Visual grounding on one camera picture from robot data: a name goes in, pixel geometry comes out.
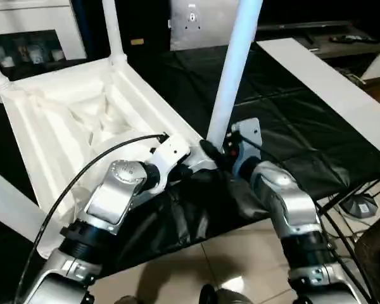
black cloth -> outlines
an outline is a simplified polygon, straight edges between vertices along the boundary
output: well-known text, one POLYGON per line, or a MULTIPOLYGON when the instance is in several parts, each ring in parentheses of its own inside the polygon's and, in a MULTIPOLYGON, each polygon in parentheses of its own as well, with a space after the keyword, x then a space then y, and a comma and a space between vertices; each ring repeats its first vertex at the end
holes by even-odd
MULTIPOLYGON (((169 52, 130 64, 206 136, 226 49, 169 52)), ((380 151, 256 44, 231 122, 251 117, 259 118, 263 147, 285 162, 314 199, 380 177, 380 151)))
MULTIPOLYGON (((135 59, 130 64, 205 136, 224 58, 225 47, 213 47, 135 59)), ((41 68, 34 68, 22 75, 41 72, 41 68)), ((17 75, 16 71, 12 79, 17 79, 17 75)), ((284 160, 315 199, 380 177, 380 152, 255 45, 250 51, 232 121, 248 117, 260 119, 264 148, 284 160)), ((7 119, 0 124, 10 126, 7 119)), ((14 141, 14 137, 0 137, 0 141, 14 141)), ((17 149, 6 149, 6 154, 4 150, 0 166, 6 165, 7 157, 21 162, 17 149)), ((3 171, 4 178, 10 179, 9 174, 3 171)), ((23 184, 28 182, 25 172, 18 176, 23 184)), ((102 275, 267 217, 249 187, 231 179, 219 171, 198 172, 131 211, 102 275)))

wire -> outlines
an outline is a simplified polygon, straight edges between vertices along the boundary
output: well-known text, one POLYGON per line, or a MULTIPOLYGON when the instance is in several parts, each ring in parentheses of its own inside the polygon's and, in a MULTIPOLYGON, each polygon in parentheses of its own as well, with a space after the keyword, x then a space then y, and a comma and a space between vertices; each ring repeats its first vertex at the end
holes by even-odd
MULTIPOLYGON (((283 167, 283 169, 287 170, 293 177, 294 179, 296 180, 296 183, 297 185, 301 188, 301 190, 305 191, 306 193, 307 190, 305 190, 305 188, 297 181, 296 177, 295 177, 295 174, 293 174, 292 171, 290 171, 287 166, 285 165, 285 163, 281 160, 279 160, 276 156, 274 156, 272 153, 270 153, 269 151, 263 149, 261 146, 257 145, 256 143, 254 143, 253 141, 243 137, 241 134, 239 135, 240 138, 245 141, 246 143, 252 145, 253 147, 255 147, 256 149, 260 150, 260 151, 263 151, 264 153, 268 154, 269 156, 271 156, 278 164, 280 164, 280 166, 283 167)), ((318 202, 314 201, 314 204, 315 206, 317 207, 318 211, 321 213, 321 210, 322 210, 322 207, 318 204, 318 202)), ((353 261, 355 262, 360 274, 362 275, 363 277, 363 280, 365 281, 365 285, 367 287, 367 289, 369 290, 369 294, 365 292, 365 289, 363 288, 363 286, 357 281, 357 279, 355 278, 355 276, 352 274, 352 272, 350 271, 350 269, 345 265, 345 263, 342 261, 342 259, 340 259, 340 257, 338 256, 338 254, 336 253, 336 251, 332 250, 332 252, 334 253, 338 263, 341 265, 341 267, 343 268, 343 270, 346 272, 346 274, 348 275, 348 277, 352 280, 352 282, 356 285, 356 287, 358 288, 358 290, 363 294, 363 296, 366 298, 366 300, 369 302, 369 303, 374 303, 374 304, 377 304, 377 301, 376 301, 376 297, 374 295, 374 291, 369 283, 369 280, 367 279, 367 276, 362 268, 362 266, 359 264, 359 261, 357 260, 357 257, 356 257, 356 254, 355 252, 353 251, 352 247, 350 246, 347 238, 345 237, 345 235, 341 232, 341 230, 339 229, 338 225, 336 225, 335 221, 331 218, 331 216, 327 213, 327 212, 324 212, 323 213, 323 216, 325 216, 327 219, 328 219, 328 222, 332 225, 332 227, 334 228, 334 230, 336 231, 336 233, 338 234, 339 238, 342 240, 343 244, 346 246, 346 249, 348 250, 349 254, 351 255, 353 261)), ((327 239, 327 241, 329 241, 329 238, 328 238, 328 235, 327 235, 327 231, 325 230, 325 225, 324 223, 322 222, 322 219, 320 218, 320 224, 322 226, 322 229, 323 231, 325 232, 324 235, 327 239)))
POLYGON ((377 304, 377 301, 375 298, 369 296, 369 294, 366 292, 366 290, 363 288, 361 283, 358 281, 358 279, 355 277, 355 275, 350 271, 349 267, 346 266, 346 263, 342 260, 342 258, 336 253, 334 249, 331 250, 333 253, 335 259, 338 261, 338 263, 341 265, 342 269, 345 271, 349 279, 354 283, 354 285, 357 287, 357 289, 360 291, 360 293, 363 295, 367 303, 374 303, 377 304))
POLYGON ((353 251, 352 247, 350 246, 347 238, 345 238, 345 236, 343 235, 341 229, 339 229, 338 225, 336 225, 335 221, 332 219, 332 217, 327 212, 325 212, 323 214, 323 216, 325 216, 327 218, 328 222, 332 225, 332 228, 334 228, 334 230, 338 234, 339 238, 341 239, 342 243, 345 245, 346 249, 348 250, 350 256, 353 259, 353 261, 355 262, 355 264, 356 264, 356 266, 357 266, 357 268, 358 268, 358 270, 360 272, 360 275, 363 277, 363 280, 365 281, 365 285, 367 287, 367 290, 369 290, 370 297, 373 300, 372 303, 377 303, 374 291, 372 289, 372 286, 370 285, 370 282, 367 279, 366 273, 365 273, 363 267, 360 265, 360 263, 359 263, 359 261, 358 261, 358 259, 356 257, 356 254, 353 251))
POLYGON ((24 269, 23 269, 23 272, 21 274, 20 281, 18 283, 17 290, 16 290, 16 293, 15 293, 13 304, 17 304, 17 301, 20 298, 20 293, 22 291, 23 282, 25 280, 25 274, 28 271, 29 265, 31 264, 31 261, 32 261, 32 257, 34 256, 34 253, 35 253, 35 251, 36 251, 36 249, 38 247, 39 241, 41 240, 42 235, 44 234, 45 229, 48 226, 49 221, 51 220, 52 216, 54 215, 54 213, 55 213, 57 207, 59 206, 59 204, 62 202, 63 198, 65 198, 65 196, 67 195, 67 193, 69 192, 69 190, 71 190, 71 188, 82 177, 82 175, 85 174, 100 159, 102 159, 104 156, 110 154, 111 152, 115 151, 118 148, 121 148, 121 147, 126 146, 128 144, 135 143, 137 141, 142 141, 142 140, 151 139, 151 138, 158 138, 159 139, 159 138, 164 138, 166 136, 167 135, 165 135, 165 134, 146 135, 146 136, 141 136, 141 137, 138 137, 138 138, 130 139, 129 141, 121 142, 121 143, 116 144, 115 146, 111 147, 110 149, 107 149, 106 151, 100 153, 98 156, 96 156, 95 158, 93 158, 86 166, 84 166, 82 170, 80 170, 80 172, 70 181, 70 183, 62 191, 62 193, 59 195, 58 199, 55 201, 55 203, 53 204, 52 208, 50 209, 50 211, 46 215, 46 217, 45 217, 45 219, 44 219, 44 221, 43 221, 43 223, 41 225, 41 228, 39 229, 37 237, 35 238, 34 244, 32 245, 32 249, 31 249, 31 252, 30 252, 30 254, 29 254, 28 258, 27 258, 27 261, 25 262, 24 269))

